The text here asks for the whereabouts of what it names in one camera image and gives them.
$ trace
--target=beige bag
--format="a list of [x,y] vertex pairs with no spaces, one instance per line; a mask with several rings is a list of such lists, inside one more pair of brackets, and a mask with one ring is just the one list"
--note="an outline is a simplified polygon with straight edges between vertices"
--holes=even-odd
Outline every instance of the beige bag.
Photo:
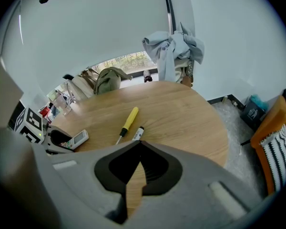
[[67,89],[70,98],[73,101],[80,101],[83,99],[90,98],[94,95],[93,90],[95,87],[98,73],[93,69],[82,71],[81,74],[76,75],[72,81],[67,81]]

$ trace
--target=white remote control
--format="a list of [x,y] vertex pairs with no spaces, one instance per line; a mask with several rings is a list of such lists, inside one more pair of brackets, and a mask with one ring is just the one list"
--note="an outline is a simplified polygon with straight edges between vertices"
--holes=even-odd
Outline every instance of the white remote control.
[[74,138],[69,140],[67,143],[63,143],[62,146],[69,148],[69,149],[76,149],[79,145],[83,142],[87,141],[89,138],[88,133],[86,130],[79,132]]

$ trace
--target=red object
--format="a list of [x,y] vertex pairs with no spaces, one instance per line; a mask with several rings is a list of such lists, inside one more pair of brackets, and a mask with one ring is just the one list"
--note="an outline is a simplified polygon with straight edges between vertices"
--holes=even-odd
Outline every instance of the red object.
[[40,110],[39,113],[42,115],[43,118],[45,118],[46,120],[48,120],[51,123],[51,121],[47,118],[50,111],[51,110],[47,106],[45,106],[43,109]]

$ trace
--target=screwdriver shaft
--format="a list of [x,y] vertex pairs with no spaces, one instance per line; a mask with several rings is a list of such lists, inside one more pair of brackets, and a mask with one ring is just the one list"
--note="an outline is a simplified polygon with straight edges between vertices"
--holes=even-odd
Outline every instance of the screwdriver shaft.
[[119,137],[118,141],[115,143],[116,145],[120,142],[121,138],[122,138],[122,136]]

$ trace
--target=baseboard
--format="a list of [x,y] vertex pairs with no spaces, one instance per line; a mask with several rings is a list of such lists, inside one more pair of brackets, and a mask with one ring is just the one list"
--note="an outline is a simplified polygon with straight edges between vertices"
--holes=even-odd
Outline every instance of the baseboard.
[[[208,100],[208,103],[211,105],[215,104],[215,103],[219,103],[223,100],[223,98],[224,97],[218,97],[215,99],[211,99],[211,100]],[[235,101],[237,103],[237,108],[240,109],[241,111],[243,111],[243,109],[245,108],[245,106],[242,104],[242,102],[240,102],[236,97],[234,97],[233,94],[229,94],[228,99],[230,101]]]

